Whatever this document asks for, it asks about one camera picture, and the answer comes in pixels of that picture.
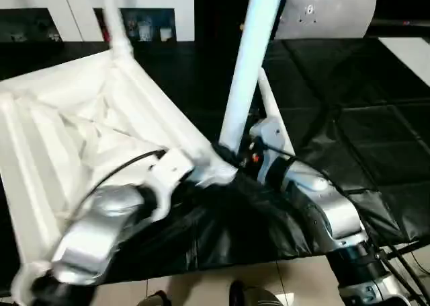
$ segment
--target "tiled floor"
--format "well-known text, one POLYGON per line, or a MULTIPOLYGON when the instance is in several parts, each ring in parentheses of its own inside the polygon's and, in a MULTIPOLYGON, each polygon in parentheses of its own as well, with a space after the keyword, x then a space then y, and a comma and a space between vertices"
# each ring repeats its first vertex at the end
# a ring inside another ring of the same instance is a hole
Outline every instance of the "tiled floor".
POLYGON ((154 278, 148 281, 111 284, 99 289, 94 306, 135 306, 159 290, 167 293, 173 306, 228 306, 228 290, 235 279, 264 287, 285 306, 341 306, 337 281, 325 257, 236 266, 207 272, 154 278))

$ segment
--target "white cover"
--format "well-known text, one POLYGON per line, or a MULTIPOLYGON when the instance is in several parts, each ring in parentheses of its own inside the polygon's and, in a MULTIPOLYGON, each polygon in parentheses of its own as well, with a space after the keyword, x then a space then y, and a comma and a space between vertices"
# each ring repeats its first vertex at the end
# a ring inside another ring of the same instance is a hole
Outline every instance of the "white cover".
MULTIPOLYGON (((180 148, 202 186, 236 171, 133 59, 114 0, 105 7, 111 50, 0 82, 0 173, 23 264, 12 288, 21 305, 79 200, 123 162, 180 148)), ((108 183, 141 184, 155 159, 108 183)))

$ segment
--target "white pole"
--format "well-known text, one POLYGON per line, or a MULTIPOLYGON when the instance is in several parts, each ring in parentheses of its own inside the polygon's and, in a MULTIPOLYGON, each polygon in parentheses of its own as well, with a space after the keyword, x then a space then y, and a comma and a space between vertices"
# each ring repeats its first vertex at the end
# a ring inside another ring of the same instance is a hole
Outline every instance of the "white pole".
POLYGON ((220 144, 237 153, 281 0, 249 0, 220 144))
POLYGON ((115 57, 130 56, 133 49, 124 31, 121 13, 114 0, 103 0, 104 17, 110 34, 110 46, 115 57))
POLYGON ((276 104, 275 96, 273 95, 269 80, 267 79, 267 75, 263 67, 260 68, 258 73, 258 86, 261 92, 261 97, 263 98, 264 109, 266 111, 267 117, 274 116, 279 120, 279 129, 281 131, 282 138, 285 139, 284 147, 280 149, 295 155, 290 136, 288 135, 284 120, 282 120, 280 109, 276 104))

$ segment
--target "white cabinet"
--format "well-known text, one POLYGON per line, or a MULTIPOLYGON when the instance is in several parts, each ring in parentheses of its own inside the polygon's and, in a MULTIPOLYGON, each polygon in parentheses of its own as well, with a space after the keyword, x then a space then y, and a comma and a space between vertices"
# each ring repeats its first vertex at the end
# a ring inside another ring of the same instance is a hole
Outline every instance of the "white cabinet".
MULTIPOLYGON (((68 0, 84 41, 106 40, 103 0, 68 0)), ((116 0, 130 39, 194 40, 194 0, 116 0)))
POLYGON ((0 0, 0 41, 81 41, 67 0, 0 0))

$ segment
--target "black plastic sheet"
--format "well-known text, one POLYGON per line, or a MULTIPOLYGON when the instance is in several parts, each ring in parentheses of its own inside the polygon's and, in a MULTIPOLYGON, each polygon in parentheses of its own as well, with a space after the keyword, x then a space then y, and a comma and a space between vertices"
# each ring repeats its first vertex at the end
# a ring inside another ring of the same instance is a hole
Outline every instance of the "black plastic sheet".
MULTIPOLYGON (((104 44, 0 46, 8 78, 87 56, 104 44)), ((220 132, 236 52, 134 45, 134 56, 211 140, 220 132)), ((381 236, 406 243, 430 234, 430 89, 377 40, 272 42, 263 66, 296 154, 346 190, 381 236)), ((117 254, 107 281, 141 280, 234 264, 320 254, 289 201, 239 174, 229 186, 184 184, 170 215, 117 254)), ((18 269, 1 200, 7 289, 18 269)))

